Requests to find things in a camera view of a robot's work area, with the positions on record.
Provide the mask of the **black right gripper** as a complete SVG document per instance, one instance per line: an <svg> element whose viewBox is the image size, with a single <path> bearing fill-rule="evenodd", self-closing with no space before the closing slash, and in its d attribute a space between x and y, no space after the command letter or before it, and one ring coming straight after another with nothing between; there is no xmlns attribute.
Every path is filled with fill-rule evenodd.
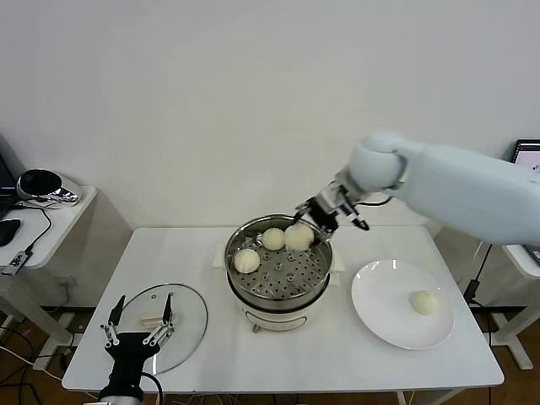
<svg viewBox="0 0 540 405"><path fill-rule="evenodd" d="M307 214L320 228L315 232L311 244L318 246L327 243L339 227L337 209L319 193L295 207L294 221L299 221Z"/></svg>

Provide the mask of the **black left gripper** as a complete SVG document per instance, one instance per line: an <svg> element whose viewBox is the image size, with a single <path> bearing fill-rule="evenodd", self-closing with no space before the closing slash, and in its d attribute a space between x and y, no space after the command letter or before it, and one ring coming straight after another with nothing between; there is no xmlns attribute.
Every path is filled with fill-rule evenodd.
<svg viewBox="0 0 540 405"><path fill-rule="evenodd" d="M140 382L144 363L160 351L175 330L171 308L172 293L168 293L161 323L148 332L118 333L125 298L123 295L112 308L108 321L100 325L105 334L105 351L113 359L110 382Z"/></svg>

